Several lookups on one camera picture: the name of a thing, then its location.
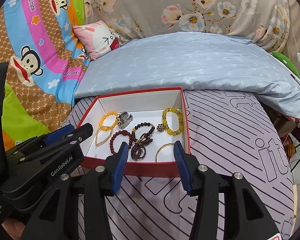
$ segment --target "pink pillow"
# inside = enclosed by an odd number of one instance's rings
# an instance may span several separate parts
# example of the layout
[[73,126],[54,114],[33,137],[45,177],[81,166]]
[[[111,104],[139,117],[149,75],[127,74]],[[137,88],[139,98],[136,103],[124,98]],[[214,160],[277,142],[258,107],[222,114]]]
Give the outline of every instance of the pink pillow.
[[111,30],[103,21],[73,26],[72,29],[92,60],[120,47],[115,31]]

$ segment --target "floral fabric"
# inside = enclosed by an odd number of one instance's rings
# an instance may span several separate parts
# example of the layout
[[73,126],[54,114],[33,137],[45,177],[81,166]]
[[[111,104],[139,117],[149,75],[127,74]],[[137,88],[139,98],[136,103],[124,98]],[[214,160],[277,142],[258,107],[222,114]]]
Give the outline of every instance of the floral fabric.
[[250,38],[281,52],[290,29],[287,0],[84,0],[86,23],[103,20],[122,41],[179,31]]

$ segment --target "bolt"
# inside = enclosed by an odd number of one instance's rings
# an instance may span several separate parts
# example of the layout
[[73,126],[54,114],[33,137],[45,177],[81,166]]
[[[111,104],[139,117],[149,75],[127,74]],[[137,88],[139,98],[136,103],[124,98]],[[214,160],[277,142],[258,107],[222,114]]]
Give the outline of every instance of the bolt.
[[103,172],[106,168],[102,165],[96,167],[96,172]]
[[236,172],[236,173],[234,174],[234,177],[235,177],[236,179],[242,179],[242,178],[243,178],[243,176],[242,176],[242,174],[241,174],[240,172]]
[[208,170],[208,167],[206,165],[199,165],[198,166],[198,170],[199,171],[207,171]]
[[69,175],[68,174],[62,174],[61,176],[60,176],[60,179],[61,180],[67,180],[67,179],[69,179]]

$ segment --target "colorful blanket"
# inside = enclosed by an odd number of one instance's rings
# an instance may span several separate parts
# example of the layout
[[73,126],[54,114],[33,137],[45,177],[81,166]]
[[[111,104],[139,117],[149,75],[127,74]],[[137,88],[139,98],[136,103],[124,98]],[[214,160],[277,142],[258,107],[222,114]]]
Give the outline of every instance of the colorful blanket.
[[89,64],[72,25],[83,0],[6,0],[0,9],[0,62],[9,62],[2,128],[5,147],[61,126]]

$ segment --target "box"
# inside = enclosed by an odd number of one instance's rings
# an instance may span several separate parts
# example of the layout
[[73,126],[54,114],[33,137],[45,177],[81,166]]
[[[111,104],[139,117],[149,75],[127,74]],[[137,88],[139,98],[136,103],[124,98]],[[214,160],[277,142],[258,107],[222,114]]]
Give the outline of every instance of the box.
[[[176,108],[182,112],[184,131],[180,135],[170,136],[166,131],[159,132],[156,129],[157,125],[162,123],[162,111],[169,107]],[[78,124],[79,127],[89,122],[93,126],[92,136],[80,144],[82,152],[85,155],[85,160],[81,166],[92,169],[98,165],[102,165],[105,159],[111,155],[109,147],[110,140],[97,147],[95,145],[95,133],[99,127],[101,118],[106,113],[113,111],[117,113],[127,111],[129,114],[132,114],[133,121],[124,129],[130,133],[132,129],[141,122],[149,122],[155,126],[154,133],[151,136],[153,142],[146,147],[146,157],[143,160],[132,160],[130,156],[131,150],[129,150],[125,174],[144,177],[179,177],[173,156],[173,146],[167,146],[160,151],[158,162],[155,162],[155,156],[161,146],[167,143],[174,143],[177,140],[181,142],[186,153],[190,152],[186,104],[182,89],[159,88],[96,97]],[[111,126],[114,121],[115,116],[109,116],[103,125]],[[173,131],[178,130],[179,123],[176,114],[168,113],[167,122]],[[136,138],[140,138],[140,136],[148,132],[149,129],[150,127],[139,128],[136,131]],[[119,130],[120,128],[116,126],[112,134]],[[109,131],[100,131],[98,134],[98,142],[104,140],[109,133]],[[129,143],[129,137],[123,135],[116,137],[113,143],[115,152],[119,150],[123,141]]]

